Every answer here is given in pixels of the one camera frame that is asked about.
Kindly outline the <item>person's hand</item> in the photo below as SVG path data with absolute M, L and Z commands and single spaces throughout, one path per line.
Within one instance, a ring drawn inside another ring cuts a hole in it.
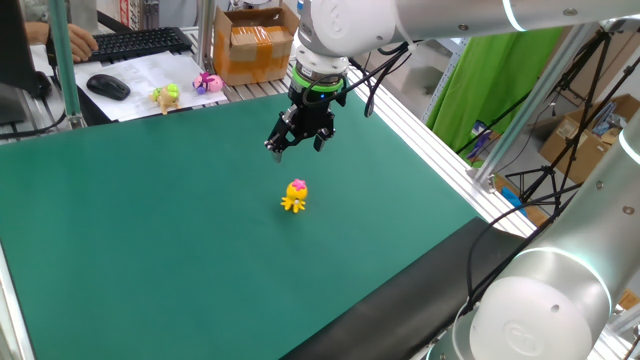
M 72 58 L 75 63 L 87 61 L 99 47 L 95 38 L 86 30 L 73 24 L 68 25 Z

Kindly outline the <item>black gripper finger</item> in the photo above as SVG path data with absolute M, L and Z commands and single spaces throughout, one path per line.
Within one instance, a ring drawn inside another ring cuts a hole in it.
M 324 127 L 317 131 L 314 139 L 313 147 L 317 152 L 321 152 L 326 142 L 330 140 L 335 134 L 333 127 Z
M 287 110 L 279 113 L 279 118 L 264 142 L 264 146 L 272 153 L 272 157 L 276 163 L 280 163 L 284 151 L 296 146 L 300 139 L 294 134 L 297 125 L 297 110 Z

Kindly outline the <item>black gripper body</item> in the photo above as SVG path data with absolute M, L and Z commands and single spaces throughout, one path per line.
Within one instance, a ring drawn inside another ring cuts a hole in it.
M 335 115 L 331 111 L 333 101 L 342 107 L 346 105 L 346 95 L 339 95 L 333 101 L 328 100 L 329 97 L 337 94 L 337 91 L 325 93 L 311 90 L 308 93 L 308 101 L 310 103 L 319 102 L 319 105 L 307 106 L 303 104 L 303 93 L 304 88 L 290 88 L 288 90 L 288 97 L 294 106 L 293 110 L 297 110 L 297 125 L 294 134 L 300 139 L 300 142 L 306 139 L 315 139 L 317 131 L 321 128 L 334 128 Z

